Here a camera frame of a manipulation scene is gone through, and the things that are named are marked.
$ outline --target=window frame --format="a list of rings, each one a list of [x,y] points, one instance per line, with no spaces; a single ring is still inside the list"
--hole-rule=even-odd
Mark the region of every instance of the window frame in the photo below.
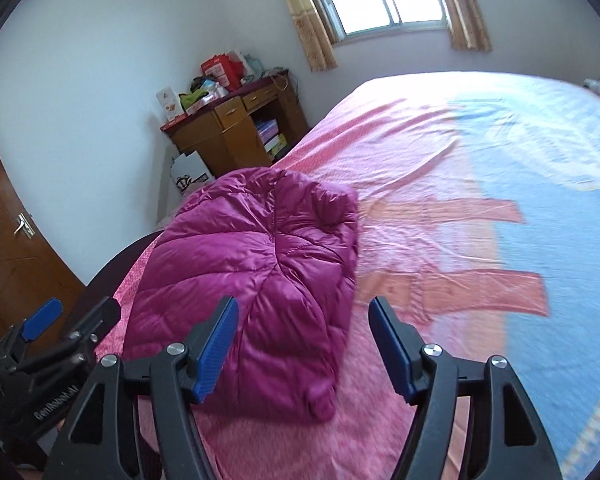
[[[349,34],[346,33],[338,14],[333,0],[320,0],[320,4],[324,9],[327,18],[330,20],[331,28],[336,36],[336,45],[347,44],[352,41],[363,40],[366,38],[372,38],[376,36],[392,36],[394,34],[400,34],[402,32],[416,31],[416,30],[439,30],[447,27],[445,5],[443,0],[438,0],[440,9],[442,10],[442,19],[430,20],[426,22],[403,22],[400,16],[395,0],[392,0],[394,9],[398,15],[398,22],[394,20],[389,3],[387,0],[382,0],[384,9],[389,17],[389,25],[382,25],[381,27],[366,28],[364,30],[357,30]]]

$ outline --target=red bag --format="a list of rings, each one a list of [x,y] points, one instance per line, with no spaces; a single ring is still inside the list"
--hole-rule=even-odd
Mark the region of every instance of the red bag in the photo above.
[[[240,88],[244,66],[239,61],[231,61],[227,54],[219,54],[202,64],[202,73],[213,76],[229,92],[232,92]]]

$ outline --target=blue gripper pad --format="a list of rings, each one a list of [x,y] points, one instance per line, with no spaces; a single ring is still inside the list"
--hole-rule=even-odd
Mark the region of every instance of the blue gripper pad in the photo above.
[[[33,316],[24,322],[22,338],[26,343],[35,341],[62,316],[62,302],[51,298]]]
[[[196,403],[205,400],[216,387],[222,365],[238,329],[238,302],[232,298],[222,312],[215,329],[206,340],[198,359],[196,383],[191,389]]]
[[[400,322],[397,317],[389,319],[378,298],[369,303],[369,328],[376,340],[384,368],[386,368],[391,383],[397,394],[410,402],[416,394],[411,377],[411,361],[402,346],[395,331],[394,322]]]

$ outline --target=wooden desk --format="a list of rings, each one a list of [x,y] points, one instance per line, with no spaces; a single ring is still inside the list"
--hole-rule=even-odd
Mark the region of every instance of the wooden desk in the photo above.
[[[275,119],[295,146],[308,133],[288,73],[245,85],[165,131],[180,153],[198,152],[218,177],[239,168],[271,166],[255,123]]]

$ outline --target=metal bolt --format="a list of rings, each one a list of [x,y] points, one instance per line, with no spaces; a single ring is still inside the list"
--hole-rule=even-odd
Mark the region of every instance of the metal bolt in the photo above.
[[[114,354],[107,354],[100,360],[100,364],[102,366],[104,366],[105,368],[109,368],[110,366],[113,366],[117,362],[118,362],[118,358]]]
[[[442,354],[442,346],[436,344],[424,345],[424,353],[431,357],[438,357]]]
[[[184,345],[182,343],[171,343],[167,346],[167,354],[169,355],[180,355],[184,352]]]
[[[496,368],[506,368],[508,363],[507,360],[501,355],[494,355],[491,358],[491,364]]]

